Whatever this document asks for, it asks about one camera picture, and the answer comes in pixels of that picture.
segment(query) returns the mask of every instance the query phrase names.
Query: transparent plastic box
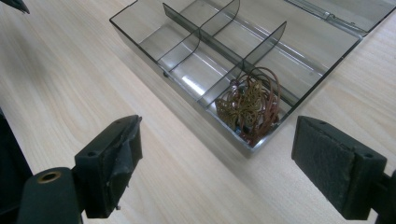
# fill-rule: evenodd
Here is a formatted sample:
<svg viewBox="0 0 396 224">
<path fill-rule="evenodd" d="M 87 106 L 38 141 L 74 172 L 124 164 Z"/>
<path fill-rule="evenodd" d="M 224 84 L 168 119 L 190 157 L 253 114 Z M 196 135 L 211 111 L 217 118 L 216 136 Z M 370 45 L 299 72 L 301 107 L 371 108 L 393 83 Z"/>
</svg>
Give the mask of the transparent plastic box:
<svg viewBox="0 0 396 224">
<path fill-rule="evenodd" d="M 395 6 L 396 0 L 139 0 L 110 22 L 203 118 L 254 152 Z M 219 118 L 215 101 L 256 67 L 276 74 L 280 109 L 269 133 L 250 145 Z"/>
</svg>

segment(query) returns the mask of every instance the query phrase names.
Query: tangled wire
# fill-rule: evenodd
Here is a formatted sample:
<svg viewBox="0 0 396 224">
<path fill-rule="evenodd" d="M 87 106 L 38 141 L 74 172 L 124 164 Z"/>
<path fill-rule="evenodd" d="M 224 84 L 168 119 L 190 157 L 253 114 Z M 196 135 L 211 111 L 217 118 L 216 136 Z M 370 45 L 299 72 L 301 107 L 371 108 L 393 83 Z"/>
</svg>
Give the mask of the tangled wire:
<svg viewBox="0 0 396 224">
<path fill-rule="evenodd" d="M 254 147 L 279 121 L 279 99 L 280 85 L 275 73 L 266 67 L 256 67 L 231 80 L 230 90 L 215 105 L 219 118 Z"/>
</svg>

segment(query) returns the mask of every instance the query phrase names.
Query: box lid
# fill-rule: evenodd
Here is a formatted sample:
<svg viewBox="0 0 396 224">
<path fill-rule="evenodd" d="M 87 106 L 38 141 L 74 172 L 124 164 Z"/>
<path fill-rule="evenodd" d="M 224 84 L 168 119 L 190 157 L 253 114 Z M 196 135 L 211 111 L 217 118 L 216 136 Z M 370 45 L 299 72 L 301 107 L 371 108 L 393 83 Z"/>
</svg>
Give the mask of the box lid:
<svg viewBox="0 0 396 224">
<path fill-rule="evenodd" d="M 287 0 L 357 35 L 370 33 L 396 7 L 396 0 Z"/>
</svg>

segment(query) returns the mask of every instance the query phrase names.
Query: light wood surface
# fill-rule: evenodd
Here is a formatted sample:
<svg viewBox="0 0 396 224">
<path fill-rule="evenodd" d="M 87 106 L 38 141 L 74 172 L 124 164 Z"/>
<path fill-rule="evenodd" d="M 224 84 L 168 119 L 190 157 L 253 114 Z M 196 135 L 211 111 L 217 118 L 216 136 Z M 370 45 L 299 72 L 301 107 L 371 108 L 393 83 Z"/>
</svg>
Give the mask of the light wood surface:
<svg viewBox="0 0 396 224">
<path fill-rule="evenodd" d="M 305 115 L 386 156 L 388 174 L 396 169 L 395 13 L 246 159 L 120 40 L 108 19 L 130 0 L 25 3 L 30 15 L 0 4 L 0 106 L 34 174 L 73 167 L 110 122 L 143 117 L 144 159 L 121 210 L 85 223 L 374 223 L 375 212 L 345 221 L 290 153 Z"/>
</svg>

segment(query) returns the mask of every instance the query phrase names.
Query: wooden table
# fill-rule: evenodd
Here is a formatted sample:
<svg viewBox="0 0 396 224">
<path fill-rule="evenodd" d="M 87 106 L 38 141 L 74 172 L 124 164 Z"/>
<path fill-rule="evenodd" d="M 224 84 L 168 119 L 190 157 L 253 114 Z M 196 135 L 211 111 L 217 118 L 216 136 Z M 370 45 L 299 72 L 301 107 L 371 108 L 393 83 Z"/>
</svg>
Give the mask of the wooden table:
<svg viewBox="0 0 396 224">
<path fill-rule="evenodd" d="M 121 210 L 86 223 L 374 223 L 375 212 L 345 221 L 290 153 L 305 115 L 396 169 L 396 13 L 246 159 L 121 42 L 108 19 L 130 0 L 25 3 L 30 15 L 0 4 L 0 106 L 34 174 L 73 167 L 110 122 L 143 117 L 144 159 Z"/>
</svg>

